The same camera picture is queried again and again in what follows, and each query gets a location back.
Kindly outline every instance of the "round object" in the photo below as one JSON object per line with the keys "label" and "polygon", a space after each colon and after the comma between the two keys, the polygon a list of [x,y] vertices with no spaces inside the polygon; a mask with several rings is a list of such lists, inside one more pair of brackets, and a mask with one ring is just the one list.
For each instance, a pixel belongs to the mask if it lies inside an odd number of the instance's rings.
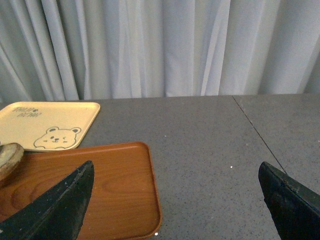
{"label": "round object", "polygon": [[18,143],[0,146],[0,181],[9,176],[24,155],[24,148]]}

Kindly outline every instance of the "white curtain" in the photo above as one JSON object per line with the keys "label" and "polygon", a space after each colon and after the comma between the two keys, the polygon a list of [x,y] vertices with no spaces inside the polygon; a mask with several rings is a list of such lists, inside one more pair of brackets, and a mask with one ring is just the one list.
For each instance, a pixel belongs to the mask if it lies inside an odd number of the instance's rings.
{"label": "white curtain", "polygon": [[320,0],[0,0],[0,102],[320,92]]}

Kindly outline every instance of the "gray table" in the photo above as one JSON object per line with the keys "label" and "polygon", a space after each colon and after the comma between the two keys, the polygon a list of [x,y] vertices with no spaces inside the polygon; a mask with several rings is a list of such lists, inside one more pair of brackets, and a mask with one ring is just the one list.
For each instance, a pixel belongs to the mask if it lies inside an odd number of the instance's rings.
{"label": "gray table", "polygon": [[258,181],[263,161],[320,192],[314,164],[318,95],[95,102],[100,113],[79,148],[134,141],[150,146],[163,212],[151,239],[279,240]]}

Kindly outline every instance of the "bear illustration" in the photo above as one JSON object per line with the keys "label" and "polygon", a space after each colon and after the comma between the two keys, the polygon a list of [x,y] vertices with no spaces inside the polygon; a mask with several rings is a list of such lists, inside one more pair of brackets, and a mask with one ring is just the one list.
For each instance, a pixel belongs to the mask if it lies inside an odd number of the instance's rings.
{"label": "bear illustration", "polygon": [[33,145],[43,149],[67,149],[77,142],[77,134],[80,132],[80,127],[59,129],[53,126],[48,128],[42,137],[35,140]]}

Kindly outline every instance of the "wood grain pattern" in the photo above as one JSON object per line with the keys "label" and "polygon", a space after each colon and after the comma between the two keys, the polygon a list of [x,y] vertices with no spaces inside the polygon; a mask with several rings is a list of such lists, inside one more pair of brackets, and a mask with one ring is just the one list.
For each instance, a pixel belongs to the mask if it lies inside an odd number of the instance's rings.
{"label": "wood grain pattern", "polygon": [[149,148],[142,142],[25,155],[0,188],[0,221],[87,160],[94,164],[95,177],[78,239],[151,237],[162,213]]}

